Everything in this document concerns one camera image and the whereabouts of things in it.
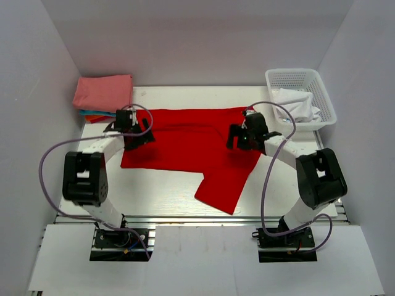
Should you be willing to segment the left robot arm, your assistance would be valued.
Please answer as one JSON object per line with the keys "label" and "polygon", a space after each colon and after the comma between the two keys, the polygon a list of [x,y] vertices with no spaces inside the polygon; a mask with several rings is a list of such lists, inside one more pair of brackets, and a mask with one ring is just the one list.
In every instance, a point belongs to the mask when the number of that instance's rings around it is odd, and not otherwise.
{"label": "left robot arm", "polygon": [[109,239],[118,246],[129,242],[131,232],[125,227],[124,215],[108,197],[106,163],[121,150],[131,151],[155,141],[152,123],[145,118],[138,120],[135,108],[133,104],[118,109],[102,137],[82,151],[68,152],[64,162],[63,198],[110,229]]}

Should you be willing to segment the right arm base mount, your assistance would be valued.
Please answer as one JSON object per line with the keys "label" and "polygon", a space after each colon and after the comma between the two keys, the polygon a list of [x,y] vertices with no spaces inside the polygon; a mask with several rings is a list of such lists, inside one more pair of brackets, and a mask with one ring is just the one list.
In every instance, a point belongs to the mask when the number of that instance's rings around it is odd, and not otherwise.
{"label": "right arm base mount", "polygon": [[311,228],[305,228],[281,237],[270,237],[262,228],[251,234],[257,240],[260,263],[298,263],[317,261],[315,241]]}

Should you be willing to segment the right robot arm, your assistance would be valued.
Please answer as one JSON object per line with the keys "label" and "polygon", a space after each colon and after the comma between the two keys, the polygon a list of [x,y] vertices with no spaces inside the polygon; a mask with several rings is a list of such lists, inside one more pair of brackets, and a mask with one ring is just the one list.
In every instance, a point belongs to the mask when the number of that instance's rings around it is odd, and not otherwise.
{"label": "right robot arm", "polygon": [[[234,146],[241,150],[255,150],[272,158],[261,197],[262,230],[268,237],[292,246],[301,238],[301,230],[309,227],[322,216],[321,211],[338,198],[347,194],[347,184],[338,159],[329,148],[305,154],[303,147],[291,140],[292,134],[284,136],[277,131],[270,132],[264,116],[258,112],[243,112],[242,124],[231,124],[228,132],[227,148]],[[270,232],[264,221],[264,207],[268,181],[276,160],[296,170],[299,198],[283,215],[277,232]]]}

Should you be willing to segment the red t shirt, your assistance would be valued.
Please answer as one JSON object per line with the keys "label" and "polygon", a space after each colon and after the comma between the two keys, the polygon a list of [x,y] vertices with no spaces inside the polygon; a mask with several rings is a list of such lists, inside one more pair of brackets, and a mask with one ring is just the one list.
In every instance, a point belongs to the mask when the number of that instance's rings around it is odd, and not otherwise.
{"label": "red t shirt", "polygon": [[244,121],[242,107],[152,110],[154,141],[123,153],[121,168],[202,173],[195,199],[233,214],[260,152],[226,147],[231,124]]}

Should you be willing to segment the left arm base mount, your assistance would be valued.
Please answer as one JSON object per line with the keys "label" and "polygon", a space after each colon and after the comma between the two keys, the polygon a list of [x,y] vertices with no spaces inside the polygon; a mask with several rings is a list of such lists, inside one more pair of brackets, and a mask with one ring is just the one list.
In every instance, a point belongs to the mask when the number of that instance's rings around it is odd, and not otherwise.
{"label": "left arm base mount", "polygon": [[148,262],[141,241],[144,242],[149,256],[153,253],[153,243],[150,243],[150,230],[137,228],[139,238],[131,232],[113,231],[96,228],[90,251],[90,261],[110,262]]}

